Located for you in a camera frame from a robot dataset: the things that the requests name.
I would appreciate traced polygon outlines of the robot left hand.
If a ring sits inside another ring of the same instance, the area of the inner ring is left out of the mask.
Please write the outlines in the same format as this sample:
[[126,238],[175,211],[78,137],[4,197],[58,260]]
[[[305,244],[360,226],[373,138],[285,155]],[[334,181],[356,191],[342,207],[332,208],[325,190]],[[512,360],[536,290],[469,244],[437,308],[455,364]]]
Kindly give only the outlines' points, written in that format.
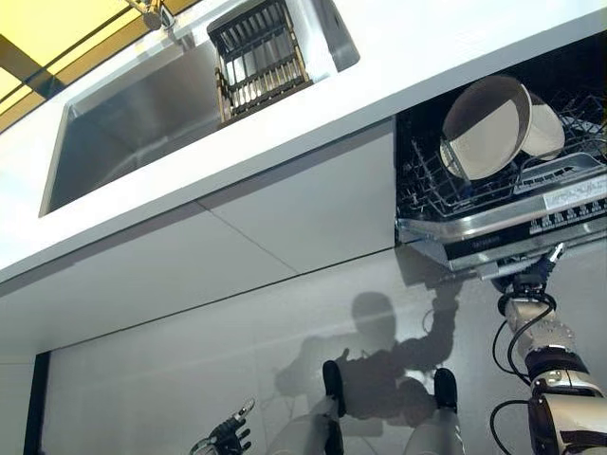
[[255,406],[255,399],[250,398],[229,418],[215,427],[208,436],[193,444],[189,453],[209,455],[241,455],[252,446],[248,440],[250,429],[245,428],[247,416]]

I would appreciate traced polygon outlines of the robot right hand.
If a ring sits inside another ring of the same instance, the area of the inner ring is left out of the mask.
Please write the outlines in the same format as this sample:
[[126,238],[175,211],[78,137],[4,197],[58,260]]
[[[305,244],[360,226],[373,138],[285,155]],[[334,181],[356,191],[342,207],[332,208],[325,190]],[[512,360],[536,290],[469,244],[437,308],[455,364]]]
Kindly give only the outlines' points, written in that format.
[[507,292],[523,294],[544,293],[548,279],[566,249],[565,243],[559,243],[541,258],[516,273],[491,280],[493,286],[502,294]]

